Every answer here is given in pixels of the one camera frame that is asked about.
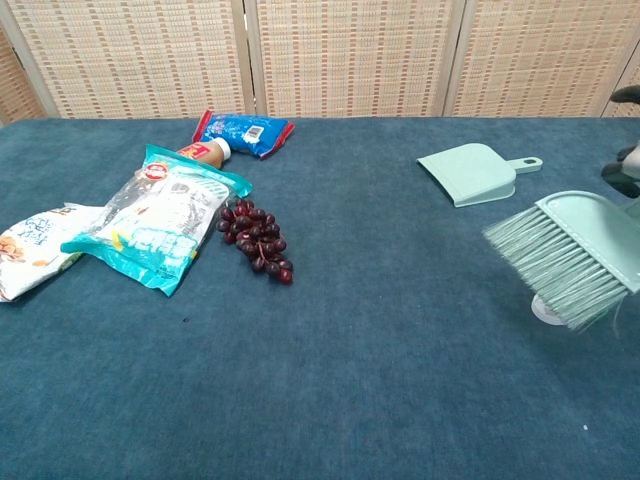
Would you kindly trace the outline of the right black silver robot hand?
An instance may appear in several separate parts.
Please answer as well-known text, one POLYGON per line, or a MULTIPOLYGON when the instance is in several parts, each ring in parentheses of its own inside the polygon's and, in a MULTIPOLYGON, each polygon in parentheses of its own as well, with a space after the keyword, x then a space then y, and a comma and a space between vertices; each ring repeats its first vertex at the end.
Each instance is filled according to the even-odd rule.
MULTIPOLYGON (((614 103, 639 104, 639 85, 630 85, 614 91, 614 103)), ((601 170, 603 180, 628 198, 639 197, 639 144, 620 150, 616 161, 601 170)))

